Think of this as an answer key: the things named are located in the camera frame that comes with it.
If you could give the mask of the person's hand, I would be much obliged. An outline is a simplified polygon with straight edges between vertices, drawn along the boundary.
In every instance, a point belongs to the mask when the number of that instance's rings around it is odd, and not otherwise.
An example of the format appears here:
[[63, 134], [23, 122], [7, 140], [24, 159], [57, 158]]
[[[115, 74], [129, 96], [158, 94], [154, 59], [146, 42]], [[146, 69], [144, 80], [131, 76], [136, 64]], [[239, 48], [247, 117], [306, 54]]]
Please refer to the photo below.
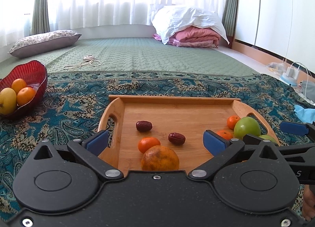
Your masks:
[[315, 196], [309, 185], [305, 185], [303, 193], [302, 216], [311, 221], [315, 217]]

